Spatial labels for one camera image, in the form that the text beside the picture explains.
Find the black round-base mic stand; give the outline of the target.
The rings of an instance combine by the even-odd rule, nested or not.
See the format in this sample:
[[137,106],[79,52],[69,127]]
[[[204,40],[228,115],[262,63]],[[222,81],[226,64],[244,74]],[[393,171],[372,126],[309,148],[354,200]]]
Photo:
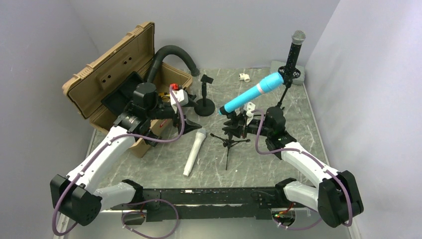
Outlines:
[[196,101],[197,105],[194,107],[194,111],[199,116],[208,117],[215,111],[214,102],[207,98],[207,84],[212,84],[213,78],[204,74],[201,77],[201,83],[202,98]]

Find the tan plastic tool case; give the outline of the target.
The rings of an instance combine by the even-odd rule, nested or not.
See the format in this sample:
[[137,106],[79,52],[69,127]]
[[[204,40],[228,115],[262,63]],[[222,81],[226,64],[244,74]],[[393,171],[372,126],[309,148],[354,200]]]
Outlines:
[[[146,75],[155,54],[154,33],[154,22],[148,21],[137,25],[115,46],[94,62],[87,64],[62,86],[63,94],[76,106],[79,114],[88,119],[98,131],[107,134],[117,118],[101,103],[101,100],[133,71],[139,73],[141,77]],[[163,63],[154,79],[154,84],[161,93],[168,92],[171,83],[186,87],[190,93],[193,77]],[[151,121],[150,128],[155,135],[160,136],[170,123],[171,119],[155,119]],[[139,139],[129,150],[134,156],[142,158],[151,147],[143,139]]]

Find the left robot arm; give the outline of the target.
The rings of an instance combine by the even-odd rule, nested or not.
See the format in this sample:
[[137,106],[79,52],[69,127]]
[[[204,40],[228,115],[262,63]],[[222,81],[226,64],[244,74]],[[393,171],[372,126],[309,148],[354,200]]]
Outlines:
[[120,182],[117,185],[99,188],[101,178],[118,158],[127,151],[137,139],[156,143],[171,143],[188,132],[188,120],[182,107],[188,103],[188,93],[183,89],[170,86],[170,113],[179,118],[179,134],[173,139],[158,139],[141,134],[130,133],[125,128],[114,126],[97,148],[75,169],[66,176],[56,175],[50,182],[50,190],[54,212],[52,229],[55,235],[65,233],[57,230],[57,216],[64,215],[75,222],[86,226],[90,224],[100,211],[118,204],[126,204],[130,209],[142,205],[142,187],[132,181]]

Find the white microphone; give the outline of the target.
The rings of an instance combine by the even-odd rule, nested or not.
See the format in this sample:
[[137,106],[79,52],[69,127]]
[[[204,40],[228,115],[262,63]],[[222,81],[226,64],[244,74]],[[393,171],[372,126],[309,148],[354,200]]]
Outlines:
[[201,147],[204,139],[206,138],[206,136],[207,136],[207,131],[205,129],[200,128],[200,129],[197,130],[195,141],[192,145],[190,154],[188,156],[187,162],[186,162],[185,167],[184,167],[183,175],[185,177],[189,177],[190,172],[193,168],[194,162],[197,158],[198,152],[200,150],[200,147]]

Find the cyan blue microphone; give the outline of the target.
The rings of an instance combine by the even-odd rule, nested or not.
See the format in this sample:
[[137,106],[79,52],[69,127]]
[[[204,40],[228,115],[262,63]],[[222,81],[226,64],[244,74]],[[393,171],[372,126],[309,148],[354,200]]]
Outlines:
[[218,113],[220,115],[228,115],[229,113],[235,111],[237,108],[243,106],[244,104],[263,94],[273,91],[282,84],[284,84],[284,79],[281,74],[278,72],[272,73],[263,78],[255,86],[251,87],[244,93],[240,94],[239,96],[233,98],[231,101],[224,104],[222,107],[219,108]]

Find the grey plastic case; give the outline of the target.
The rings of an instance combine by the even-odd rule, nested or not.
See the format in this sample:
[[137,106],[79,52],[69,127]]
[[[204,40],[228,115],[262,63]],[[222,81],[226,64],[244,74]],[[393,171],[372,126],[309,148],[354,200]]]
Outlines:
[[[270,65],[270,74],[277,72],[281,66],[285,66],[286,62],[276,61],[273,60]],[[305,68],[301,65],[296,65],[296,69],[298,69],[301,75],[298,78],[293,79],[294,85],[302,85],[305,82]]]

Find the yellow handled tool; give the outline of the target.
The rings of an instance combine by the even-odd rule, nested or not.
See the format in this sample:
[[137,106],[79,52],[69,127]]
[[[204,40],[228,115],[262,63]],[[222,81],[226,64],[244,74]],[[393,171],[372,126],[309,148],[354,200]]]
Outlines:
[[159,93],[159,97],[161,97],[162,99],[169,99],[170,94],[169,93]]

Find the black tripod stand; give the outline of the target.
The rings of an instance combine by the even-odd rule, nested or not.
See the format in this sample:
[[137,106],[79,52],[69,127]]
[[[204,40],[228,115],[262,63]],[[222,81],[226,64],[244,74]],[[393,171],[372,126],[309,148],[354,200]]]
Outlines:
[[281,66],[278,69],[278,73],[282,76],[282,78],[284,80],[283,85],[285,86],[284,92],[283,92],[280,100],[277,103],[277,106],[281,107],[283,99],[285,98],[285,95],[286,95],[288,89],[291,87],[293,80],[299,78],[301,76],[301,72],[297,68],[292,70],[288,66]]
[[[227,115],[227,118],[230,119],[230,118],[235,117],[235,116],[244,116],[245,121],[247,119],[246,112],[243,111],[243,110],[241,110],[241,112],[238,113],[238,114],[236,112],[231,112]],[[222,130],[224,131],[224,135],[227,135],[227,134],[225,134],[225,128],[226,128],[226,126],[224,126],[222,128]],[[227,135],[227,138],[222,138],[222,137],[219,137],[219,136],[217,136],[213,133],[210,133],[210,136],[215,137],[217,139],[220,139],[222,141],[223,147],[227,148],[225,170],[227,170],[227,167],[228,167],[228,158],[229,158],[230,149],[232,147],[234,147],[235,145],[239,144],[240,142],[250,142],[250,139],[246,139],[246,137],[245,138],[237,138],[237,137],[234,137],[234,136],[231,136],[231,135]]]

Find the black tray insert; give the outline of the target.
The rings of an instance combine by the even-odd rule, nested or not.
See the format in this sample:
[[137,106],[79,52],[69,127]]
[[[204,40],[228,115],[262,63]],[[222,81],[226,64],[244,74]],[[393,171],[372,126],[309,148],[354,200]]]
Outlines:
[[136,87],[143,83],[138,72],[131,72],[125,80],[111,93],[105,96],[101,103],[115,116],[125,111],[127,104],[133,99],[133,92]]

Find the aluminium frame rail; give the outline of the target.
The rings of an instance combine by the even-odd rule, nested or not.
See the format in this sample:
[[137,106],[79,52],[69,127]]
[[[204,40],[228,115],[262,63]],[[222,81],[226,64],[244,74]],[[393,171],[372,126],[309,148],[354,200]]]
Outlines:
[[[271,219],[274,220],[274,222],[277,224],[277,226],[292,230],[293,229],[293,223],[296,219],[295,214],[294,214],[295,209],[296,208],[294,208],[292,212],[288,212],[287,210],[285,210],[285,211],[279,212],[278,214],[272,214]],[[119,211],[122,212],[121,219],[122,219],[123,227],[125,229],[130,230],[133,225],[140,225],[143,222],[147,221],[146,220],[146,213],[143,212],[142,210],[128,210],[128,211],[119,210]],[[181,219],[179,219],[179,215],[178,215],[177,212],[175,213],[174,219],[177,222],[179,222],[181,220]],[[68,218],[64,215],[60,215],[60,219],[57,220],[57,230],[59,232],[64,232],[65,235],[68,232],[70,232],[73,229],[73,227],[75,227],[77,225],[75,224],[75,222],[73,220],[71,220],[70,218]]]

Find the white pipe elbow fitting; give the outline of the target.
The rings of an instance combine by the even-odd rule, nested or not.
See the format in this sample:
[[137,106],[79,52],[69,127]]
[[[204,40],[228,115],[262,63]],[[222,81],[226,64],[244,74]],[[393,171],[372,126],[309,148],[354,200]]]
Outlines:
[[247,83],[251,81],[250,76],[248,74],[245,74],[245,73],[240,73],[238,78],[239,78],[240,81],[244,81],[244,82],[247,82]]

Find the black glitter microphone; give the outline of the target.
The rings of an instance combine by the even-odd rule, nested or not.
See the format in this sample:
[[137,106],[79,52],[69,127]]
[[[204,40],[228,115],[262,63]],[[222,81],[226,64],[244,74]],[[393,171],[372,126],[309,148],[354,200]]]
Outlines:
[[292,44],[284,67],[285,82],[292,82],[293,79],[296,79],[301,75],[300,71],[296,68],[296,64],[305,39],[306,34],[302,30],[296,30],[292,35]]

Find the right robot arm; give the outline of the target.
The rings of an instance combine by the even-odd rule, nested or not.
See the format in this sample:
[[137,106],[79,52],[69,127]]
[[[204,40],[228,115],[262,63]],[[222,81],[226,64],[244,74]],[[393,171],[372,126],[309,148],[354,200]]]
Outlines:
[[251,111],[228,112],[221,107],[219,113],[227,116],[223,130],[236,137],[256,136],[255,149],[259,154],[273,154],[297,170],[312,183],[305,185],[289,178],[279,182],[275,188],[274,200],[285,207],[291,202],[299,203],[319,213],[330,227],[350,227],[353,218],[364,211],[355,176],[345,170],[338,171],[311,153],[286,130],[286,119],[280,107],[269,107],[260,111],[261,118],[255,119]]

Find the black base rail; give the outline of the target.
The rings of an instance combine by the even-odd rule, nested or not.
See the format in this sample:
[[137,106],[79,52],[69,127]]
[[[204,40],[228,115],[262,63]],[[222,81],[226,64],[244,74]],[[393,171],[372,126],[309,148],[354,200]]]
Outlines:
[[179,219],[255,218],[269,220],[272,214],[294,208],[299,203],[283,199],[275,187],[144,189],[133,206],[118,204],[112,210],[142,210],[147,222]]

